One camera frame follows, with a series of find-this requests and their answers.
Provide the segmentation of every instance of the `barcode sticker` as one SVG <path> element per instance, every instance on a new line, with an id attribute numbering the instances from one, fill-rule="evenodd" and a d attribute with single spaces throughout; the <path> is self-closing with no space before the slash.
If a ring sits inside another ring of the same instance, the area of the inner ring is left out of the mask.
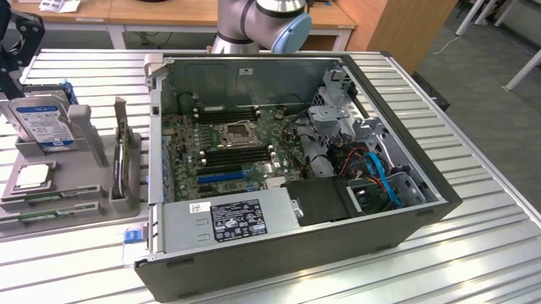
<path id="1" fill-rule="evenodd" d="M 212 211 L 212 202 L 210 201 L 190 204 L 190 213 L 208 212 L 208 211 Z"/>

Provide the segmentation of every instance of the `power supply label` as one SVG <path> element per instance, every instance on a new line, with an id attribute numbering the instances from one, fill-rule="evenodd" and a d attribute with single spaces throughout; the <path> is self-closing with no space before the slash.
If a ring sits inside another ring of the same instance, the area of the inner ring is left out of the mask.
<path id="1" fill-rule="evenodd" d="M 212 206 L 214 239 L 218 242 L 268 233 L 260 200 Z"/>

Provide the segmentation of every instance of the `blue hard drive label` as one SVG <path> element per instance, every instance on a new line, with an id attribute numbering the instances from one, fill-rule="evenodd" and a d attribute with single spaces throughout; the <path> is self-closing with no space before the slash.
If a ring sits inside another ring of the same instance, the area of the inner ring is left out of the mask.
<path id="1" fill-rule="evenodd" d="M 25 128 L 42 145 L 62 149 L 74 143 L 58 106 L 23 106 L 15 110 Z"/>
<path id="2" fill-rule="evenodd" d="M 218 242 L 268 233 L 258 199 L 212 206 L 214 239 Z"/>

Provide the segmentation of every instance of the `metal table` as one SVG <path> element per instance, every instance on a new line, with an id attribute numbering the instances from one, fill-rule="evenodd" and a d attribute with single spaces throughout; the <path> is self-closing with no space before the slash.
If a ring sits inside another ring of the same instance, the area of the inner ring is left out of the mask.
<path id="1" fill-rule="evenodd" d="M 25 81 L 42 84 L 70 78 L 81 103 L 93 106 L 93 123 L 102 134 L 113 131 L 114 97 L 123 96 L 130 124 L 149 138 L 146 53 L 149 50 L 45 49 L 25 72 Z M 178 303 L 540 301 L 540 214 L 395 60 L 379 53 L 352 56 L 463 196 L 464 204 L 392 250 Z M 18 153 L 13 148 L 15 132 L 6 123 L 0 125 L 0 135 L 4 181 Z M 143 152 L 145 170 L 147 156 Z M 142 222 L 145 215 L 143 212 L 133 219 L 2 239 L 0 303 L 154 302 L 135 271 L 121 262 L 123 231 Z"/>

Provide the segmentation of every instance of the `blue cable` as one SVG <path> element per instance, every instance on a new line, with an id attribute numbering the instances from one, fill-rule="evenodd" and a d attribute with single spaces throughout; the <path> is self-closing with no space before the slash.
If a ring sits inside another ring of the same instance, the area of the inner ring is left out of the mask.
<path id="1" fill-rule="evenodd" d="M 400 199 L 397 197 L 396 192 L 393 191 L 393 189 L 389 186 L 388 177 L 387 177 L 387 171 L 384 169 L 384 166 L 381 165 L 380 158 L 379 158 L 379 156 L 376 155 L 375 152 L 369 152 L 368 155 L 370 156 L 372 161 L 375 162 L 376 167 L 379 168 L 381 183 L 384 184 L 384 187 L 387 188 L 389 198 L 391 198 L 392 202 L 396 204 L 397 208 L 401 208 L 404 205 L 403 205 L 403 202 L 400 201 Z"/>
<path id="2" fill-rule="evenodd" d="M 369 168 L 369 173 L 370 173 L 370 175 L 372 175 L 372 176 L 376 176 L 376 171 L 375 171 L 375 168 L 372 167 L 372 163 L 368 163 L 368 164 L 366 164 L 366 167 Z"/>

